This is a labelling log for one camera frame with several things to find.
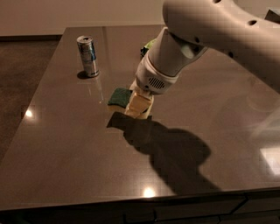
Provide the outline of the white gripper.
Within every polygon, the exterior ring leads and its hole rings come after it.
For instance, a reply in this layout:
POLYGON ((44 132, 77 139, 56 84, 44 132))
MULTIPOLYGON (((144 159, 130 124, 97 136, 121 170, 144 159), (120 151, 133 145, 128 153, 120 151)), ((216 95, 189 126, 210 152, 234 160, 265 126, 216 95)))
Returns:
MULTIPOLYGON (((136 84, 152 95, 164 94, 178 79, 179 73, 165 73, 156 68, 148 53, 140 61, 136 70, 136 84)), ((146 98, 133 91, 124 114, 130 117, 147 119, 150 115, 154 98, 146 98)))

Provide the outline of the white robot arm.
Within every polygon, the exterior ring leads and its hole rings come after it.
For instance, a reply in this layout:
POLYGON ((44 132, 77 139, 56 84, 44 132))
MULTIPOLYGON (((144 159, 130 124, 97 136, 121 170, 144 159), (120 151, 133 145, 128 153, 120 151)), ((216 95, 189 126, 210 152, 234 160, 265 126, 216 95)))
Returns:
POLYGON ((164 0, 165 27, 143 56, 125 114, 143 118, 154 95, 208 49, 225 53, 261 81, 279 89, 280 25, 255 17, 234 0, 164 0))

